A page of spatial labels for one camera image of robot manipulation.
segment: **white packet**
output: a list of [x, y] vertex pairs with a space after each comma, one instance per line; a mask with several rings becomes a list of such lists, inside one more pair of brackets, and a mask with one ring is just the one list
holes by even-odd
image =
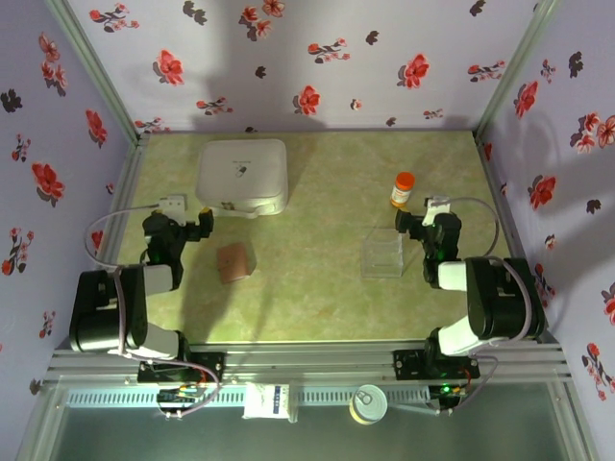
[[297, 422], [296, 396], [289, 384], [246, 384], [243, 419], [272, 418]]

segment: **floral wallpaper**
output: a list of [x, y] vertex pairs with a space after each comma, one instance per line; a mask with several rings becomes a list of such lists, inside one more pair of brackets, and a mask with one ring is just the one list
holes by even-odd
[[68, 3], [139, 132], [472, 129], [536, 5]]
[[589, 32], [613, 13], [561, 2], [483, 137], [601, 459], [615, 412], [615, 55], [612, 34]]
[[90, 268], [83, 231], [109, 210], [129, 141], [44, 2], [2, 7], [11, 19], [0, 29], [4, 461], [15, 458], [49, 358], [67, 336], [79, 274]]

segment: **can lid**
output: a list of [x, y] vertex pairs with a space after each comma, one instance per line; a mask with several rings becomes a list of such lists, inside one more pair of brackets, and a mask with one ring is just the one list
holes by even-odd
[[395, 185], [402, 190], [409, 190], [414, 187], [414, 175], [409, 171], [403, 171], [395, 179]]
[[375, 422], [386, 413], [386, 394], [378, 386], [366, 384], [358, 388], [353, 397], [353, 405], [359, 417]]

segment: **round tin can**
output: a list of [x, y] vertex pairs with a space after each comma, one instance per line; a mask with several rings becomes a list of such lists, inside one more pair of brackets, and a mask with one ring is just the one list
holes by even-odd
[[372, 425], [382, 419], [387, 408], [386, 395], [378, 386], [366, 384], [350, 399], [350, 414], [362, 425]]

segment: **robotic arm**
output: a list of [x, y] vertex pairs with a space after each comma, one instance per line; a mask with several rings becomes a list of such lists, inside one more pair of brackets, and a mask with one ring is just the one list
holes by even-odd
[[[461, 221], [450, 212], [446, 198], [427, 199], [426, 208], [425, 216], [398, 210], [395, 228], [422, 244], [423, 277], [431, 287], [467, 293], [468, 315], [451, 326], [436, 328], [425, 344], [427, 375], [458, 377], [460, 368], [471, 368], [468, 355], [523, 331], [526, 306], [519, 283], [502, 264], [494, 263], [497, 258], [457, 257]], [[537, 337], [545, 328], [545, 314], [528, 263], [523, 258], [504, 261], [520, 276], [529, 295], [531, 322], [525, 337]]]
[[[125, 340], [127, 352], [153, 359], [178, 359], [216, 368], [191, 353], [179, 331], [159, 328], [148, 323], [147, 296], [176, 290], [182, 281], [181, 261], [186, 242], [208, 238], [213, 230], [213, 215], [208, 208], [198, 216], [198, 223], [186, 222], [185, 213], [177, 209], [157, 209], [143, 221], [148, 256], [145, 264], [123, 267], [120, 286], [126, 311]], [[79, 352], [117, 352], [119, 347], [118, 294], [113, 274], [105, 270], [83, 272], [70, 323], [71, 348]], [[198, 381], [201, 374], [186, 367], [169, 365], [147, 367], [151, 380]]]

